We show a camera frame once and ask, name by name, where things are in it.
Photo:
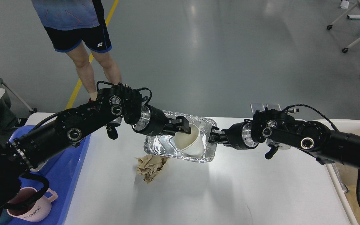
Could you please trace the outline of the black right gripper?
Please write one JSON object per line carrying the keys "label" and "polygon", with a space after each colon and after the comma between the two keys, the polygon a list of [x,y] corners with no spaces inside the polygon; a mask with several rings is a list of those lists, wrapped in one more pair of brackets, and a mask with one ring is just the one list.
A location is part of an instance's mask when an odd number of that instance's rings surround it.
{"label": "black right gripper", "polygon": [[255,142],[252,138],[252,123],[240,122],[233,124],[228,129],[222,131],[218,127],[211,127],[210,136],[208,142],[210,144],[223,144],[226,147],[232,147],[236,150],[248,150],[255,149],[258,146],[258,142]]}

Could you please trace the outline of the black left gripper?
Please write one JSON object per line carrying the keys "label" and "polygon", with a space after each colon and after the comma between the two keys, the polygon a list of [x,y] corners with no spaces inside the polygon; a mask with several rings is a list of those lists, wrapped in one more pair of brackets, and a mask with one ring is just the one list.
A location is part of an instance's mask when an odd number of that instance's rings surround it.
{"label": "black left gripper", "polygon": [[191,134],[189,120],[184,116],[170,119],[162,110],[150,105],[142,105],[141,117],[136,124],[132,125],[134,132],[146,136],[171,135],[176,133]]}

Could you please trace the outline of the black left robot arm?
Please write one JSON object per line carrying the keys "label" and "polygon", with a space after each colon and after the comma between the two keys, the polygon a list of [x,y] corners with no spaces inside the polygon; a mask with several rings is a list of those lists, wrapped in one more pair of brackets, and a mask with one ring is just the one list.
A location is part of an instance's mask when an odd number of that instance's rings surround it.
{"label": "black left robot arm", "polygon": [[[42,163],[78,145],[89,134],[106,127],[111,139],[117,139],[116,118],[124,118],[136,133],[146,136],[175,135],[177,132],[192,134],[189,121],[183,116],[167,118],[163,111],[149,105],[150,98],[143,98],[143,88],[133,89],[122,83],[97,90],[94,102],[70,108],[44,119],[27,134],[0,144],[0,209],[19,210],[38,200],[49,188],[49,183],[39,175],[30,174]],[[23,203],[10,203],[21,188],[20,177],[44,184],[43,189]]]}

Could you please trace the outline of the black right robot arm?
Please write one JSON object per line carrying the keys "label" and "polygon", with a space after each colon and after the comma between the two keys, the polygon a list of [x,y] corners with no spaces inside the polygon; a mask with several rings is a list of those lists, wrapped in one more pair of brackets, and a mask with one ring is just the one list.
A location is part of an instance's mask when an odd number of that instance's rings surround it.
{"label": "black right robot arm", "polygon": [[360,208],[360,136],[340,132],[332,121],[332,129],[318,121],[297,121],[292,113],[299,112],[298,104],[276,110],[265,107],[254,110],[252,119],[233,124],[228,129],[212,127],[209,143],[223,144],[237,150],[254,149],[259,143],[272,140],[265,155],[271,159],[280,146],[297,148],[314,157],[321,165],[341,163],[358,170],[356,199]]}

